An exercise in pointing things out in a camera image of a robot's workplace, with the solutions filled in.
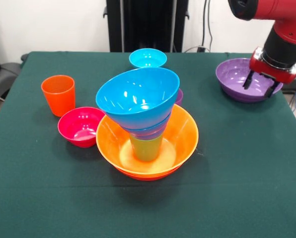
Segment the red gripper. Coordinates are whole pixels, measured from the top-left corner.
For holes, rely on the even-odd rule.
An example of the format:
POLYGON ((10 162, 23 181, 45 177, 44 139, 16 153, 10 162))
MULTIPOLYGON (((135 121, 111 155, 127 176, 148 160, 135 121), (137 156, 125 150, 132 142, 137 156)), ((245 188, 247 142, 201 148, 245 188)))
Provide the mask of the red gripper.
POLYGON ((277 91, 280 83, 289 84, 296 78, 296 63, 289 69, 281 69, 271 66, 263 59, 263 49, 261 47, 255 49, 250 58, 249 68, 250 72, 242 86, 245 90, 251 85, 254 72, 274 80, 273 84, 266 90, 264 98, 272 97, 274 92, 277 91))

